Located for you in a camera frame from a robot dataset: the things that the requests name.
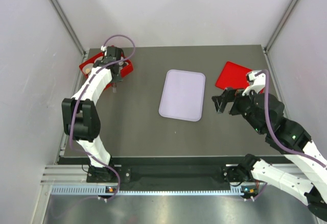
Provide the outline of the metal serving tongs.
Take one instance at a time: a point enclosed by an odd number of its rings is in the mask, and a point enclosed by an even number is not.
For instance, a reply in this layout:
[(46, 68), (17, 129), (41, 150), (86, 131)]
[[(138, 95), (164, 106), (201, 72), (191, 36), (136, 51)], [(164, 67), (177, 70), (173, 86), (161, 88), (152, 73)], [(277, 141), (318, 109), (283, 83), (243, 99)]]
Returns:
[(118, 83), (118, 81), (115, 81), (115, 82), (113, 82), (111, 84), (113, 93), (116, 93), (117, 92), (117, 83)]

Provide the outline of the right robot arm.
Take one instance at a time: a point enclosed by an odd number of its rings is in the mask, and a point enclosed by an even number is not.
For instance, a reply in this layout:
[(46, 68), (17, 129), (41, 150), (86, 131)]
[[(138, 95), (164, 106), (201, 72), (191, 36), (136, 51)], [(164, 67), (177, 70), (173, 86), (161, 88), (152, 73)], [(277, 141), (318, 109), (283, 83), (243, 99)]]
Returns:
[(326, 220), (326, 159), (320, 154), (308, 132), (297, 122), (284, 117), (284, 104), (267, 92), (226, 88), (213, 96), (217, 113), (224, 112), (232, 103), (229, 114), (241, 115), (266, 143), (295, 164), (306, 178), (292, 176), (274, 168), (264, 159), (252, 154), (244, 156), (232, 172), (237, 182), (261, 181), (292, 195), (302, 202), (317, 218)]

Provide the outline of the red chocolate box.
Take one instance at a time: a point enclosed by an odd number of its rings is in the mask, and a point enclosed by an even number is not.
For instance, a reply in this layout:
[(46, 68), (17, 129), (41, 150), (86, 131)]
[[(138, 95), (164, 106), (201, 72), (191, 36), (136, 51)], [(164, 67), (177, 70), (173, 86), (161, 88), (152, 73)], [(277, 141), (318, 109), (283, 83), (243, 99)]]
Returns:
[(104, 71), (109, 71), (111, 80), (104, 88), (108, 89), (122, 81), (134, 70), (134, 67), (132, 62), (125, 57), (121, 48), (109, 47), (80, 64), (79, 69), (85, 78), (91, 77), (93, 74), (99, 75), (103, 74)]

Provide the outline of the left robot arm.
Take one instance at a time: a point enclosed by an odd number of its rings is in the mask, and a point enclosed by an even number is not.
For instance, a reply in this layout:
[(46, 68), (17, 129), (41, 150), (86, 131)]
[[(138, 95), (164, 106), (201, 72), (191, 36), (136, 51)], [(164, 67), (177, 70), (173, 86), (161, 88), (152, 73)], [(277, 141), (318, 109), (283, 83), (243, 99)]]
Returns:
[(101, 122), (96, 103), (107, 85), (121, 79), (120, 64), (124, 51), (117, 47), (101, 47), (103, 57), (92, 65), (87, 79), (71, 98), (61, 103), (63, 128), (69, 142), (76, 141), (88, 156), (88, 182), (106, 183), (114, 179), (110, 153), (100, 138)]

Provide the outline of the red box lid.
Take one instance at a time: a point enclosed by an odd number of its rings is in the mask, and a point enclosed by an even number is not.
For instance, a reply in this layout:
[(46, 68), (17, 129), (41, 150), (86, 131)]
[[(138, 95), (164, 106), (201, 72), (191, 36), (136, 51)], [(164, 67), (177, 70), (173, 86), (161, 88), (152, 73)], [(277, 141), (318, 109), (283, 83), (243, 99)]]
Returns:
[(228, 61), (222, 69), (215, 86), (223, 90), (228, 87), (239, 89), (242, 94), (244, 89), (248, 86), (246, 74), (251, 71), (253, 70)]

